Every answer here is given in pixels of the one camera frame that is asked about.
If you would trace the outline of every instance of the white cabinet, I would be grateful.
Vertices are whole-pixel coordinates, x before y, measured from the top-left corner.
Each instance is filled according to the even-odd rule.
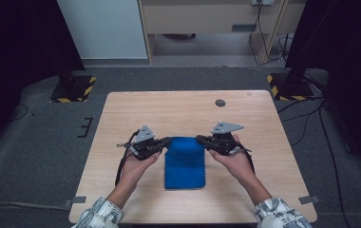
[[[82,59],[147,59],[136,0],[58,0]]]

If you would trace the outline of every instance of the black curtain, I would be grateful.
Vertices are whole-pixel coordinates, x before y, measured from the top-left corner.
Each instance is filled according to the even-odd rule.
[[[47,35],[44,41],[40,30]],[[45,51],[45,41],[57,56]],[[85,70],[57,2],[0,0],[0,132],[23,88],[58,74],[54,60],[70,71]]]
[[[286,66],[329,72],[328,107],[349,150],[361,154],[361,1],[307,0]]]

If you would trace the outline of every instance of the patterned sleeve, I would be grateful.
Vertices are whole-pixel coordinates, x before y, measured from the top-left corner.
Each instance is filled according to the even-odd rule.
[[[91,208],[85,210],[77,224],[71,228],[118,228],[124,213],[105,198],[97,199]]]
[[[294,208],[280,198],[266,199],[255,207],[258,228],[312,228]]]

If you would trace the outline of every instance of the table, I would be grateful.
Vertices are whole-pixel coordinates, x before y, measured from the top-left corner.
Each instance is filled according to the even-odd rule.
[[[226,105],[216,106],[217,99]],[[219,121],[244,125],[234,133],[253,151],[257,176],[273,196],[284,198],[309,221],[315,221],[314,206],[301,205],[298,200],[309,194],[272,97],[264,90],[110,93],[76,194],[86,196],[86,201],[73,204],[70,221],[76,222],[98,197],[111,192],[124,153],[116,144],[127,142],[144,124],[161,139],[208,136]],[[254,205],[243,187],[208,152],[206,186],[199,190],[165,190],[163,156],[142,176],[123,208],[122,223],[256,222]]]

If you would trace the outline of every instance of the wrist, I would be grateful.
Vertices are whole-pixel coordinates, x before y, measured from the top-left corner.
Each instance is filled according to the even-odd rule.
[[[237,178],[237,181],[246,189],[252,188],[257,185],[257,182],[260,182],[255,175],[250,173],[245,173]]]
[[[136,189],[136,186],[137,183],[132,183],[131,181],[127,180],[121,180],[106,199],[122,209],[124,208],[124,205],[130,198],[131,194]]]
[[[255,175],[250,178],[243,178],[238,181],[245,188],[254,205],[257,205],[258,203],[272,197],[272,195],[267,191],[267,189]]]

